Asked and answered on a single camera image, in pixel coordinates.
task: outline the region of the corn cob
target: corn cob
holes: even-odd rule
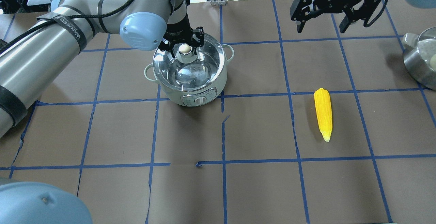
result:
[[[315,91],[314,98],[318,127],[320,128],[324,140],[329,142],[333,130],[330,94],[327,90],[321,88]]]

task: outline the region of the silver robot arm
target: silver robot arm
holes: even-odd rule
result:
[[[161,43],[167,24],[187,21],[185,0],[133,0],[112,16],[74,19],[63,16],[101,15],[128,0],[58,1],[59,7],[42,16],[34,27],[52,18],[56,24],[36,30],[0,55],[0,137],[26,115],[27,109],[96,33],[121,34],[133,47],[154,50]]]

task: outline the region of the rice cooker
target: rice cooker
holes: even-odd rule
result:
[[[226,58],[224,47],[232,51]],[[209,34],[204,34],[203,47],[192,48],[187,44],[176,44],[170,51],[156,50],[153,62],[144,75],[149,81],[161,85],[168,98],[182,106],[201,106],[214,100],[227,82],[227,65],[234,57],[230,45],[221,45]],[[154,78],[147,76],[153,68]]]

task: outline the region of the metal pot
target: metal pot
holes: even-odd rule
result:
[[[436,90],[436,27],[420,35],[407,33],[402,43],[406,48],[404,64],[409,74],[424,86]]]
[[[223,47],[232,51],[226,58]],[[227,82],[227,64],[235,52],[230,45],[221,45],[216,39],[204,34],[204,46],[192,49],[186,44],[176,44],[176,57],[170,52],[156,50],[153,62],[145,67],[149,81],[161,85],[170,100],[182,106],[201,106],[214,100]],[[147,76],[153,68],[154,79]]]

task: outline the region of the white knob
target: white knob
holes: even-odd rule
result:
[[[206,97],[201,96],[196,98],[195,100],[193,100],[197,105],[201,106],[202,104],[204,104],[206,102]]]

